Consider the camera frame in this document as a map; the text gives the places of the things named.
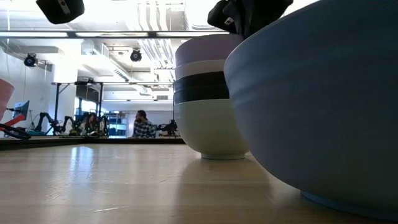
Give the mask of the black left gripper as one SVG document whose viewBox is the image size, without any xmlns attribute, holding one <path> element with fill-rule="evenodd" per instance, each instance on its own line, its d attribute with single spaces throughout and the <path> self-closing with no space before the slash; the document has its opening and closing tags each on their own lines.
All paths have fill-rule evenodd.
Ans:
<svg viewBox="0 0 398 224">
<path fill-rule="evenodd" d="M 83 0 L 36 0 L 35 3 L 52 24 L 69 23 L 85 13 Z"/>
</svg>

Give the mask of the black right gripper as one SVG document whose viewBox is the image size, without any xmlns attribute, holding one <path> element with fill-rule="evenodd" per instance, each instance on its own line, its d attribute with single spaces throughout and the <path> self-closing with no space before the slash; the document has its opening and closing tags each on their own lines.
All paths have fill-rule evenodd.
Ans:
<svg viewBox="0 0 398 224">
<path fill-rule="evenodd" d="M 293 0 L 220 0 L 208 13 L 213 27 L 247 39 L 278 20 Z"/>
</svg>

